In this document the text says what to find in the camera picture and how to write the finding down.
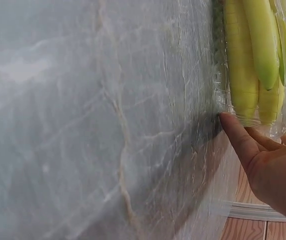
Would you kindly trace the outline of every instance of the plastic wrap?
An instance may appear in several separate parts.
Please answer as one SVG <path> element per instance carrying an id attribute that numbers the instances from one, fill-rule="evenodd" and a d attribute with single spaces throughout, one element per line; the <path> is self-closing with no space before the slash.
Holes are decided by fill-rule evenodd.
<path id="1" fill-rule="evenodd" d="M 0 0 L 0 240 L 219 239 L 211 3 Z"/>
<path id="2" fill-rule="evenodd" d="M 229 48 L 237 48 L 238 46 L 234 46 L 234 40 L 227 31 L 232 32 L 231 29 L 234 30 L 233 34 L 238 35 L 239 39 L 243 39 L 246 35 L 245 30 L 241 29 L 245 26 L 244 19 L 238 19 L 237 9 L 235 8 L 235 3 L 241 3 L 244 6 L 244 1 L 242 0 L 226 0 L 224 2 L 217 1 L 216 7 L 216 18 L 214 21 L 214 29 L 215 29 L 215 60 L 217 63 L 217 67 L 219 68 L 220 78 L 217 82 L 217 91 L 221 93 L 226 93 L 226 98 L 221 98 L 221 104 L 226 106 L 229 112 L 236 115 L 237 118 L 242 122 L 245 127 L 255 127 L 260 129 L 264 134 L 272 138 L 278 138 L 279 136 L 286 133 L 286 1 L 284 0 L 270 0 L 270 12 L 272 18 L 275 20 L 275 29 L 277 31 L 277 36 L 279 39 L 275 39 L 275 42 L 278 42 L 279 49 L 275 49 L 278 57 L 278 79 L 275 82 L 275 85 L 272 90 L 265 90 L 262 87 L 262 81 L 258 77 L 257 71 L 244 71 L 247 73 L 245 78 L 255 78 L 257 77 L 258 88 L 257 91 L 253 91 L 251 86 L 247 89 L 244 87 L 240 87 L 238 89 L 234 89 L 231 87 L 231 76 L 233 81 L 235 81 L 235 75 L 231 73 L 237 66 L 239 69 L 241 68 L 241 63 L 234 64 L 231 63 L 229 57 Z M 250 39 L 249 41 L 253 42 L 257 36 L 253 36 L 253 32 L 250 31 Z M 240 83 L 244 82 L 244 77 L 240 77 L 237 79 Z M 238 91 L 239 99 L 236 101 L 236 97 L 234 97 L 233 102 L 233 94 L 235 96 L 236 90 Z M 257 104 L 253 108 L 253 114 L 249 114 L 251 112 L 251 107 L 247 102 L 240 103 L 240 99 L 252 98 L 251 95 L 257 95 Z"/>

